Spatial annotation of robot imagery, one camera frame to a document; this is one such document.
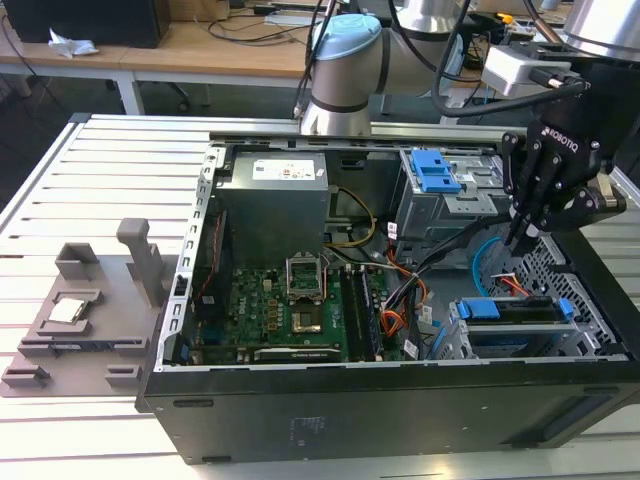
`slotted metal table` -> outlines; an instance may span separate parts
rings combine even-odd
[[[149,219],[150,241],[177,254],[210,131],[295,132],[288,120],[75,116],[0,215],[0,371],[51,288],[65,242],[127,254],[123,217]],[[500,138],[495,127],[374,124],[376,134]],[[640,305],[640,195],[613,175],[629,210],[583,229]],[[0,478],[341,479],[640,478],[640,407],[562,448],[372,459],[186,466],[134,398],[0,399]],[[384,441],[384,435],[378,441]]]

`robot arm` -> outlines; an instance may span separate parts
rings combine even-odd
[[[504,190],[513,196],[506,240],[514,254],[528,252],[540,231],[575,230],[625,210],[608,174],[638,130],[640,32],[629,23],[639,16],[638,1],[576,0],[566,45],[516,43],[489,53],[483,80],[504,95],[530,85],[585,87],[538,104],[526,140],[503,137]]]
[[[406,0],[397,13],[412,47],[433,65],[440,62],[457,9],[451,0]],[[334,17],[315,58],[301,132],[368,136],[370,95],[420,96],[429,91],[434,75],[435,68],[418,60],[398,29],[383,29],[375,17],[365,15]]]
[[[432,80],[434,105],[448,117],[534,108],[526,139],[507,132],[502,145],[504,189],[513,198],[507,242],[515,240],[516,255],[526,253],[541,231],[575,230],[624,211],[625,200],[608,174],[623,140],[638,130],[640,0],[576,0],[565,26],[566,44],[492,47],[482,79],[509,99],[453,109],[439,90],[443,77],[450,77],[442,59],[454,57],[470,0],[461,2],[459,14],[457,3],[407,0],[394,30],[378,27],[367,45],[361,42],[361,48],[339,58],[323,55],[324,37],[302,132],[369,135],[370,94],[419,95]],[[545,30],[544,22],[539,23]],[[547,30],[546,37],[556,40]],[[333,40],[344,40],[342,33],[332,32]],[[418,60],[415,50],[423,59]],[[429,62],[439,65],[435,73]]]

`black cable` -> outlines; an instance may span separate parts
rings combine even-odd
[[[538,20],[540,18],[536,7],[533,6],[531,0],[522,0],[522,3],[524,3],[524,6],[526,7],[527,12],[529,12],[529,15],[531,15],[531,18],[533,18],[534,20]]]
[[[311,15],[311,25],[316,24],[316,19],[318,18],[318,13],[320,13],[320,8],[322,6],[322,0],[318,0],[316,6],[313,8],[313,14]],[[311,58],[311,48],[313,44],[313,28],[309,29],[309,33],[307,34],[307,46],[304,49],[304,66],[306,67],[309,64],[309,60]]]
[[[304,68],[304,72],[302,73],[302,77],[300,78],[300,82],[298,82],[298,86],[296,87],[296,95],[295,95],[295,99],[293,102],[293,114],[292,114],[292,118],[295,118],[298,110],[299,110],[299,105],[298,105],[298,101],[300,100],[300,95],[302,93],[302,91],[307,87],[307,83],[309,81],[309,78],[311,76],[311,68],[313,67],[313,64],[315,62],[316,56],[318,55],[318,50],[320,49],[320,45],[322,44],[322,39],[324,38],[324,34],[327,31],[327,27],[329,26],[329,21],[331,20],[331,16],[333,15],[333,11],[336,8],[336,3],[337,1],[335,0],[329,0],[331,3],[329,4],[329,10],[327,11],[327,13],[325,14],[324,20],[322,21],[322,26],[320,27],[320,34],[318,35],[318,41],[316,42],[316,44],[313,46],[313,49],[311,50],[311,54],[309,55],[309,59],[306,62],[305,68]],[[318,6],[318,10],[320,9],[320,5],[322,4],[322,0],[318,0],[317,6]],[[308,45],[311,45],[311,43],[313,43],[312,37],[309,37],[311,40],[309,40],[307,43]]]
[[[17,99],[17,101],[20,103],[20,106],[22,107],[22,109],[24,110],[24,114],[25,116],[31,120],[31,122],[33,122],[33,126],[35,128],[37,128],[42,134],[48,136],[48,137],[52,137],[55,138],[56,137],[56,133],[52,133],[52,132],[48,132],[47,130],[45,130],[42,126],[38,125],[38,121],[46,123],[47,125],[55,128],[56,130],[60,131],[62,130],[62,127],[49,122],[48,120],[45,120],[43,118],[38,118],[35,114],[32,114],[31,111],[29,111],[29,108],[27,107],[27,103],[26,101],[20,96],[20,94],[16,91],[16,89],[11,85],[11,83],[9,83],[9,80],[6,79],[6,77],[0,73],[0,78],[2,79],[2,81],[4,82],[4,84],[6,85],[6,87],[10,90],[10,92],[13,94],[13,96]]]
[[[9,33],[7,32],[7,27],[6,27],[5,22],[4,22],[7,18],[8,17],[6,15],[4,15],[2,17],[2,20],[0,20],[0,24],[2,25],[2,33],[4,34],[4,38],[7,39],[7,42],[9,43],[9,45],[11,46],[11,49],[15,52],[15,54],[18,55],[18,57],[20,57],[20,60],[22,61],[24,66],[27,67],[29,69],[29,71],[31,72],[31,74],[42,84],[42,86],[47,91],[47,93],[49,94],[49,96],[51,97],[53,102],[58,106],[58,108],[60,108],[60,110],[62,110],[62,112],[64,112],[64,114],[66,116],[69,116],[69,113],[67,112],[67,109],[62,106],[62,104],[58,101],[56,96],[51,92],[51,90],[49,90],[49,87],[47,87],[47,85],[42,81],[42,78],[40,77],[40,75],[38,75],[35,72],[35,70],[33,68],[31,68],[31,65],[29,65],[27,63],[25,58],[20,54],[20,52],[18,51],[16,46],[11,41],[11,38],[9,37]]]
[[[453,49],[453,45],[456,41],[458,30],[460,29],[460,26],[464,21],[464,17],[467,14],[470,3],[471,0],[464,0],[464,3],[462,4],[460,16],[458,17],[458,20],[456,20],[453,31],[449,36],[447,46],[445,47],[444,53],[442,54],[442,59],[440,60],[440,65],[438,65],[438,70],[436,71],[436,76],[431,87],[431,99],[435,107],[442,115],[444,115],[445,117],[461,118],[515,110],[517,108],[529,107],[531,105],[538,105],[540,103],[553,102],[554,100],[559,100],[561,98],[573,97],[575,95],[581,94],[587,88],[589,88],[589,85],[584,80],[580,79],[580,83],[560,87],[548,92],[538,93],[536,95],[530,95],[528,97],[516,98],[513,100],[504,100],[502,102],[494,103],[491,105],[480,105],[466,108],[447,107],[444,99],[440,96],[440,82],[445,76],[444,69],[446,67],[446,59],[449,58],[449,55],[451,54],[451,50]]]
[[[420,265],[418,265],[415,274],[411,277],[408,277],[408,279],[405,280],[404,284],[402,284],[400,288],[396,290],[396,292],[394,292],[391,297],[389,297],[385,308],[396,308],[402,301],[402,298],[407,294],[409,288],[411,288],[411,286],[418,281],[420,275],[425,273],[435,263],[443,260],[450,252],[469,245],[469,242],[477,233],[493,225],[508,223],[510,221],[511,216],[509,215],[509,213],[502,213],[500,215],[496,215],[495,217],[484,217],[467,225],[465,228],[455,233],[448,239],[445,239],[438,243],[429,251]]]
[[[418,60],[420,60],[420,63],[422,63],[425,67],[427,67],[432,72],[436,72],[437,71],[437,67],[433,63],[431,63],[429,60],[427,60],[424,57],[424,55],[422,55],[422,53],[420,53],[420,50],[418,50],[416,48],[416,46],[413,44],[413,42],[411,41],[411,39],[407,35],[407,32],[405,32],[404,27],[402,25],[400,25],[400,20],[398,19],[398,12],[396,12],[396,6],[393,3],[393,0],[387,0],[387,3],[389,5],[389,10],[391,12],[391,19],[393,21],[393,24],[396,26],[396,29],[397,29],[398,33],[400,34],[400,36],[402,37],[402,40],[404,41],[404,43],[407,45],[409,50],[411,50],[411,53],[413,53],[413,55]],[[455,39],[456,35],[457,35],[457,31],[456,32],[451,32],[451,38]],[[451,53],[451,50],[449,49],[449,51],[442,56],[442,60],[440,61],[440,63],[444,62],[446,64],[447,60],[449,59],[449,54],[450,53]],[[444,75],[442,75],[442,76],[444,78],[449,79],[449,80],[453,80],[455,82],[463,82],[463,83],[476,83],[477,81],[480,80],[478,78],[459,77],[457,75],[451,75],[449,73],[444,73]]]
[[[209,24],[209,28],[208,28],[209,33],[213,37],[218,38],[220,40],[227,40],[227,41],[230,41],[230,42],[243,42],[243,43],[260,43],[260,42],[264,42],[264,41],[268,41],[268,40],[274,40],[276,38],[282,37],[286,33],[293,32],[295,30],[301,30],[303,28],[310,28],[309,25],[302,25],[300,27],[292,27],[292,28],[287,28],[286,30],[280,30],[279,32],[270,33],[268,35],[262,35],[261,37],[235,38],[235,37],[227,37],[225,35],[218,35],[217,33],[212,32],[211,28],[213,28],[214,25],[219,25],[219,23],[218,22],[211,22]]]

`motherboard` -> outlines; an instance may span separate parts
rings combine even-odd
[[[321,272],[318,282],[311,269],[293,277],[286,268],[235,269],[227,315],[209,315],[206,305],[196,310],[192,352],[198,363],[347,362],[365,360],[365,352],[400,359],[401,347],[380,331],[380,304],[389,294],[384,272]],[[296,298],[295,292],[316,290],[313,299]],[[357,309],[354,297],[367,308]]]

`blue plastic latch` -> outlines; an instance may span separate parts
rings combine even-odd
[[[451,165],[438,150],[414,150],[411,152],[413,168],[425,175],[448,175]]]
[[[414,150],[411,163],[425,193],[459,193],[462,190],[451,175],[451,165],[438,150]]]
[[[469,310],[469,306],[467,305],[467,302],[460,302],[458,305],[458,314],[460,315],[460,318],[462,318],[463,320],[466,320],[467,318],[471,317],[471,311]]]
[[[500,318],[496,302],[487,299],[465,300],[473,318]]]
[[[566,298],[561,298],[558,300],[558,308],[564,315],[564,318],[567,320],[571,320],[573,318],[573,305]]]

